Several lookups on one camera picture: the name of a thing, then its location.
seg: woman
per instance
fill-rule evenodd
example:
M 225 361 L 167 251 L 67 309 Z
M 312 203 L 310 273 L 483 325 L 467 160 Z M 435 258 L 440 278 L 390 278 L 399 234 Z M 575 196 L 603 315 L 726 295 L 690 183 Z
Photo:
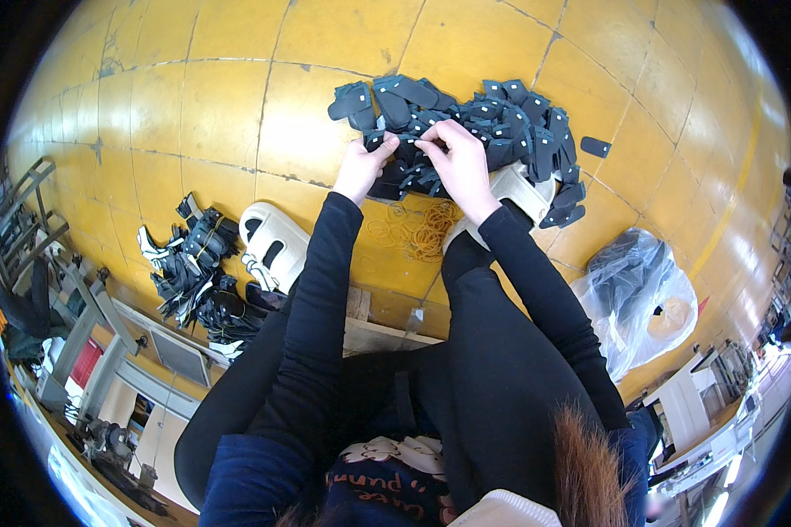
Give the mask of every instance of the woman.
M 630 481 L 643 466 L 619 470 L 606 446 L 603 432 L 617 431 L 636 458 L 591 322 L 528 217 L 489 191 L 481 142 L 453 121 L 416 144 L 492 252 L 465 232 L 447 249 L 448 342 L 341 358 L 359 206 L 398 143 L 350 143 L 291 300 L 179 439 L 176 474 L 200 524 L 275 524 L 291 510 L 321 524 L 440 525 L 496 489 L 566 525 L 626 524 L 618 472 Z M 489 269 L 495 259 L 532 322 Z

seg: hair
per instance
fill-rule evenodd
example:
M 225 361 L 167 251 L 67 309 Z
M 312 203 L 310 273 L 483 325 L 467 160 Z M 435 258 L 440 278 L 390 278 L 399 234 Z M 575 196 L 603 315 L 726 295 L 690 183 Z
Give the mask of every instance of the hair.
M 554 418 L 554 485 L 563 525 L 626 527 L 624 495 L 632 481 L 618 481 L 618 455 L 578 406 L 564 405 Z

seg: hand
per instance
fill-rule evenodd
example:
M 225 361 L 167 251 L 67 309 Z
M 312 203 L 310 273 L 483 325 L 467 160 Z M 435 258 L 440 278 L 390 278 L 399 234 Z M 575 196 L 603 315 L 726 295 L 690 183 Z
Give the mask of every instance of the hand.
M 448 153 L 434 139 L 443 141 Z M 480 226 L 501 206 L 489 191 L 483 144 L 456 121 L 438 121 L 414 144 L 427 153 L 445 190 L 475 225 Z
M 390 132 L 384 132 L 384 143 L 374 152 L 366 151 L 362 139 L 348 143 L 333 191 L 345 195 L 358 207 L 362 205 L 375 179 L 384 174 L 387 158 L 396 151 L 398 145 L 398 137 Z

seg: yellow floor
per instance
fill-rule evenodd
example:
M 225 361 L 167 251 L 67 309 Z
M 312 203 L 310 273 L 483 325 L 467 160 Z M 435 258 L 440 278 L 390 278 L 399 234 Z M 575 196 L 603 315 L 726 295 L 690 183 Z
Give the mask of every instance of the yellow floor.
M 235 219 L 272 202 L 311 230 L 359 135 L 328 119 L 336 86 L 399 72 L 468 100 L 482 79 L 522 79 L 568 111 L 578 140 L 613 144 L 606 160 L 580 153 L 585 218 L 537 234 L 562 275 L 579 278 L 605 243 L 646 228 L 708 297 L 683 348 L 749 342 L 769 302 L 791 143 L 772 81 L 719 10 L 690 0 L 85 0 L 18 107 L 10 173 L 52 156 L 44 195 L 70 222 L 70 242 L 151 310 L 137 228 L 169 236 L 187 192 Z M 380 219 L 386 207 L 363 212 Z M 249 280 L 238 260 L 229 272 Z M 374 292 L 374 320 L 404 327 L 422 307 L 421 331 L 446 334 L 439 264 L 407 261 L 364 228 L 352 280 Z M 673 367 L 683 348 L 631 373 L 622 392 Z

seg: plastic bag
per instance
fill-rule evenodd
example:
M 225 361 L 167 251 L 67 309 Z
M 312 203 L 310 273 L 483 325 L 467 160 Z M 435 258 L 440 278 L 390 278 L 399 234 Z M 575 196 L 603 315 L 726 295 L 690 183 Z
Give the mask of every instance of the plastic bag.
M 697 296 L 664 241 L 630 228 L 599 250 L 571 284 L 601 340 L 606 371 L 630 370 L 682 344 L 697 323 Z

